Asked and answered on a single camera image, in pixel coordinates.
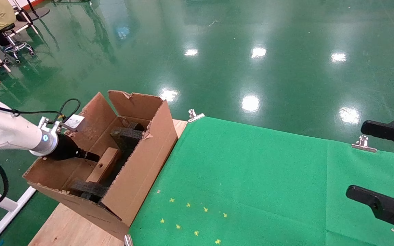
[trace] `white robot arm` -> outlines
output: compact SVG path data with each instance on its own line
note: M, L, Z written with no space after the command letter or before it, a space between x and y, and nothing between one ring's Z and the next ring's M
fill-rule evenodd
M1 102L0 108L10 110ZM49 119L42 117L36 126L20 115L0 110L0 149L29 150L34 155L55 160L79 157L98 161L99 156L81 150L72 139L57 132L61 126L68 129L72 129L71 127L56 121L52 128L48 128L48 121Z

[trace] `black mechanical arm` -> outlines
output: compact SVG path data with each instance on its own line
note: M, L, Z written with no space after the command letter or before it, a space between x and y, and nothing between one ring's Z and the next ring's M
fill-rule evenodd
M361 132L394 141L394 121L386 124L367 120ZM369 206L377 219L394 224L394 198L355 185L349 186L346 196Z

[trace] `glossy floor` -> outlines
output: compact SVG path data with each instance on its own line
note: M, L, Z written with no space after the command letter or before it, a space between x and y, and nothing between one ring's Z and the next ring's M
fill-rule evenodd
M394 120L394 0L46 6L51 12L36 22L42 37L18 38L37 57L26 55L11 75L0 70L0 101L16 109L56 110L72 97L84 105L98 91L116 89L160 95L180 120L194 108L347 143L358 139L364 120ZM25 117L37 122L40 115ZM394 152L393 142L371 145ZM27 188L21 176L33 160L26 151L0 151L10 198ZM55 206L36 194L0 244L27 245Z

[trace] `cardboard box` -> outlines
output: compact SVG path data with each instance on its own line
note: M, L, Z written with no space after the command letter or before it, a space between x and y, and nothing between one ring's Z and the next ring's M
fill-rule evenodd
M100 201L105 207L68 191L72 181L89 177L95 162L37 159L23 177L38 191L123 240L174 147L177 134L168 104L159 97L120 91L109 91L108 96L118 115L101 93L94 96L80 114L85 117L84 128L71 136L80 148L99 156L108 147L118 148L109 133L114 127L122 127L123 119L141 123L147 131Z

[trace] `green backdrop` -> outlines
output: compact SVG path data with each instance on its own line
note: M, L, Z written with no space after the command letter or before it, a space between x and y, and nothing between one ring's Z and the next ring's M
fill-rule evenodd
M209 117L188 124L130 235L136 246L389 246L394 225L345 196L394 197L394 153Z

